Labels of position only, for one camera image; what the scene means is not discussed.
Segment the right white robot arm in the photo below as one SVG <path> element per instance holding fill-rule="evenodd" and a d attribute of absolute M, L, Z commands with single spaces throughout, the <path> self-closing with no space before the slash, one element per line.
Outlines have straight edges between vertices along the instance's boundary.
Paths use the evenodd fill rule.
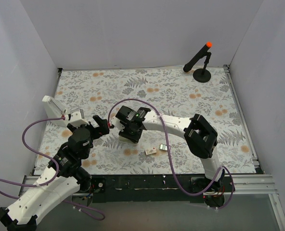
<path fill-rule="evenodd" d="M 174 117 L 159 115 L 154 110 L 141 107 L 134 111 L 122 106 L 111 119 L 118 128 L 119 136 L 138 143 L 144 130 L 166 131 L 168 134 L 184 138 L 193 155 L 200 158 L 206 178 L 206 185 L 211 191 L 217 191 L 224 185 L 223 173 L 217 155 L 217 132 L 199 114 L 194 117 Z"/>

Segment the beige stapler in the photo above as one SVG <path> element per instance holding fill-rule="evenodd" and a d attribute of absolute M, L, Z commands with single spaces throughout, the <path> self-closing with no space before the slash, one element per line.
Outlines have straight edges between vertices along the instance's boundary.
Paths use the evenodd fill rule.
<path fill-rule="evenodd" d="M 132 145 L 137 145 L 138 144 L 137 142 L 131 141 L 131 140 L 129 140 L 127 138 L 124 138 L 124 137 L 121 137 L 121 136 L 119 136 L 118 139 L 119 139 L 120 142 L 123 142 L 123 143 L 128 143 L 128 144 L 132 144 Z"/>

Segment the staple box sleeve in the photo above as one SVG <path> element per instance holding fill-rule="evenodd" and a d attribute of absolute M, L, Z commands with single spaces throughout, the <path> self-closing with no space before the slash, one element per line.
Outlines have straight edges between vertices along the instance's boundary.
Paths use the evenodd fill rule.
<path fill-rule="evenodd" d="M 154 155 L 157 154 L 157 149 L 155 147 L 145 149 L 146 155 Z"/>

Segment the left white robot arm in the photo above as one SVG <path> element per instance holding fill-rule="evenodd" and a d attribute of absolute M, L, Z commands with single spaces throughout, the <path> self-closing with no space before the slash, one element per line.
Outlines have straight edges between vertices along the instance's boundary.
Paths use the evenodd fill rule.
<path fill-rule="evenodd" d="M 68 141 L 61 145 L 49 164 L 33 184 L 24 184 L 27 191 L 8 207 L 0 208 L 0 222 L 9 231 L 34 231 L 43 218 L 64 199 L 76 192 L 87 192 L 91 187 L 91 175 L 82 168 L 93 148 L 93 141 L 109 133 L 108 121 L 98 115 L 97 123 L 79 117 L 79 113 L 51 118 L 62 120 L 71 131 Z"/>

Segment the staple tray with staples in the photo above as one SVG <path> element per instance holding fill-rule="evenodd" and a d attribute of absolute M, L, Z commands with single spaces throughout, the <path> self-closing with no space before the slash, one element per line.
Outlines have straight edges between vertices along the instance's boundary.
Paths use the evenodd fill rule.
<path fill-rule="evenodd" d="M 161 151 L 167 151 L 167 150 L 168 150 L 168 147 L 167 147 L 165 144 L 160 144 L 159 150 L 161 150 Z"/>

